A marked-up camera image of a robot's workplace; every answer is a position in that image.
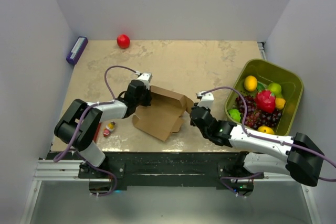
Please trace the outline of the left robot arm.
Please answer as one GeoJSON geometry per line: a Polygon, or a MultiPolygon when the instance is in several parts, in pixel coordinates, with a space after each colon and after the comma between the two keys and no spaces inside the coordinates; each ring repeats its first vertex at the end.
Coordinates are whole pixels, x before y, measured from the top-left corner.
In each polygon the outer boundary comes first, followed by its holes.
{"type": "Polygon", "coordinates": [[[101,122],[124,119],[131,116],[140,105],[151,103],[150,84],[144,80],[132,80],[123,97],[110,102],[87,103],[74,100],[54,129],[54,135],[67,144],[66,149],[57,154],[54,162],[59,162],[74,148],[87,163],[90,171],[97,178],[108,174],[109,165],[104,162],[106,156],[93,138],[101,122]]]}

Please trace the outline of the brown cardboard box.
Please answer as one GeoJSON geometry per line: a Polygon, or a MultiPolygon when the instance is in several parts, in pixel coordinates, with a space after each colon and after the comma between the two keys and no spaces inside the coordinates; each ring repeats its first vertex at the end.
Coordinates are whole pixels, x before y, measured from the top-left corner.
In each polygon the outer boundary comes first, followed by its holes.
{"type": "Polygon", "coordinates": [[[190,113],[194,102],[187,96],[151,86],[151,105],[137,107],[132,117],[135,128],[165,142],[180,131],[183,114],[190,113]]]}

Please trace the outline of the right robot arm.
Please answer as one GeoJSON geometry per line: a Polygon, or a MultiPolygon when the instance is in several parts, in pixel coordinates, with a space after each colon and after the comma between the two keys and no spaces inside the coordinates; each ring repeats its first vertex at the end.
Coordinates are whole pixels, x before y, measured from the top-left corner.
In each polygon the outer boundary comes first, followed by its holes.
{"type": "Polygon", "coordinates": [[[200,106],[192,108],[190,120],[203,138],[212,143],[248,152],[234,165],[237,177],[267,172],[289,175],[307,186],[317,185],[324,153],[307,135],[278,136],[243,130],[236,123],[215,119],[209,108],[200,106]]]}

